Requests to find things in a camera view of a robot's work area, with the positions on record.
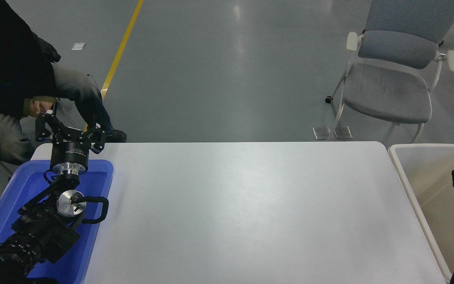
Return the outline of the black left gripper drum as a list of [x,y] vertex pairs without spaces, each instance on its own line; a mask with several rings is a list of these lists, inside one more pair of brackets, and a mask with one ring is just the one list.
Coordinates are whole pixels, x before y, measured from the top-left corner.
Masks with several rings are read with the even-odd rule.
[[52,156],[50,166],[54,167],[64,163],[79,164],[87,167],[91,142],[78,141],[78,135],[56,133],[53,136]]

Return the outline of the person's hand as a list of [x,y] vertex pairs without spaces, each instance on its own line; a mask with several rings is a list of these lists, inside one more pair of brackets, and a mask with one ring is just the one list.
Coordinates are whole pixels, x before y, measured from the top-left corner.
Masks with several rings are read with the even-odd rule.
[[54,102],[31,100],[28,115],[37,118],[40,114],[45,114],[52,110]]

